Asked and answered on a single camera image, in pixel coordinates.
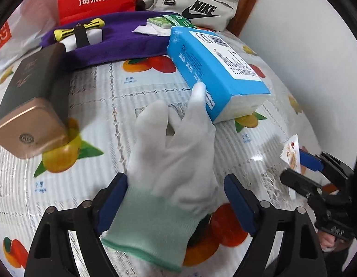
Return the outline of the person's right hand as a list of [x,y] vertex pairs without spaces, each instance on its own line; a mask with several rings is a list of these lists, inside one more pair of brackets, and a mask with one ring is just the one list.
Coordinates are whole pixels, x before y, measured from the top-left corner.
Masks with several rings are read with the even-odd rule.
[[335,236],[330,235],[324,231],[318,231],[317,237],[323,252],[330,253],[337,251],[338,240]]

